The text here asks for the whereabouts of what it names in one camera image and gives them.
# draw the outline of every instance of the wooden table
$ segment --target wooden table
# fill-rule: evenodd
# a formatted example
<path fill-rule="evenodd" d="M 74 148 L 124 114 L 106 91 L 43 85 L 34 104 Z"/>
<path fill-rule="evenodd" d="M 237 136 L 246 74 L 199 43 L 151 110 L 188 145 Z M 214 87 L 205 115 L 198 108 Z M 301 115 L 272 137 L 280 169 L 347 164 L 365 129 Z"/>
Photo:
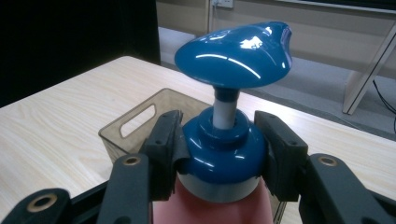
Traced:
<path fill-rule="evenodd" d="M 212 104 L 213 88 L 178 72 L 119 58 L 0 109 L 0 219 L 27 195 L 46 188 L 72 197 L 109 178 L 112 163 L 98 131 L 162 88 Z M 396 199 L 396 144 L 241 93 L 238 107 L 282 118 L 309 153 L 342 160 L 366 188 Z M 289 203 L 282 223 L 301 223 Z"/>

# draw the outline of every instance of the gray floor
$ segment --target gray floor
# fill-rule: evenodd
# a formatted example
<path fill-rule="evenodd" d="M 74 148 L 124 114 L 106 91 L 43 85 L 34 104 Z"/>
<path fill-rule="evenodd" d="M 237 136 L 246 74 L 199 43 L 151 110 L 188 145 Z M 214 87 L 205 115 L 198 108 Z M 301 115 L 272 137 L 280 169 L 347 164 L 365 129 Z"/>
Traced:
<path fill-rule="evenodd" d="M 176 69 L 173 61 L 175 52 L 193 38 L 193 35 L 160 28 L 163 65 Z M 374 85 L 353 115 L 342 112 L 349 73 L 343 68 L 294 58 L 293 67 L 285 78 L 244 92 L 396 141 L 395 115 L 381 102 Z M 376 77 L 375 82 L 384 98 L 395 107 L 396 80 Z"/>

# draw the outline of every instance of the black cable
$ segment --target black cable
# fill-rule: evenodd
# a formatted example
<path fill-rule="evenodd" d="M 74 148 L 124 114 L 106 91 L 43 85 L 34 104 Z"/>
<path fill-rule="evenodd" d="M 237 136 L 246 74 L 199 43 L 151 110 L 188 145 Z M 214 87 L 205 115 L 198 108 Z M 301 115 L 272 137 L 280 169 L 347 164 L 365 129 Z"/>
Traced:
<path fill-rule="evenodd" d="M 376 86 L 375 80 L 373 80 L 373 84 L 375 86 L 376 92 L 378 93 L 379 98 L 381 99 L 382 103 L 384 103 L 384 105 L 387 107 L 387 109 L 392 112 L 394 115 L 396 115 L 396 109 L 390 104 L 388 103 L 387 100 L 385 100 L 385 98 L 382 96 L 381 92 L 379 92 L 378 87 Z M 396 134 L 396 117 L 393 121 L 393 131 Z"/>

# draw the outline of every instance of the electrical outlet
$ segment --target electrical outlet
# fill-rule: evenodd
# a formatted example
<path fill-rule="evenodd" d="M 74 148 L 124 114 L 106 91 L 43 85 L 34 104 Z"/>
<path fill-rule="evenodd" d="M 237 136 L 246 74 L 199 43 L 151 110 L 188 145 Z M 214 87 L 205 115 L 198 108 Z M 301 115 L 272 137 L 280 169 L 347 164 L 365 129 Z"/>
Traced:
<path fill-rule="evenodd" d="M 217 7 L 233 8 L 233 0 L 213 0 L 213 5 Z"/>

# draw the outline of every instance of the transparent plastic bin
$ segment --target transparent plastic bin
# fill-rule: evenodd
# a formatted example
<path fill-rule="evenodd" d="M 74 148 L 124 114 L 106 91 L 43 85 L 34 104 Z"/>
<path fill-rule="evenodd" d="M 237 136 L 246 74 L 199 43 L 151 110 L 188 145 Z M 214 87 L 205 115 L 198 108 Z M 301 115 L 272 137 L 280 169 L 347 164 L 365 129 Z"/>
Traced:
<path fill-rule="evenodd" d="M 162 89 L 145 102 L 126 112 L 99 131 L 108 156 L 114 161 L 126 154 L 136 153 L 149 137 L 160 115 L 171 110 L 181 110 L 184 125 L 210 105 L 183 93 Z M 274 223 L 280 223 L 286 203 L 270 195 Z"/>

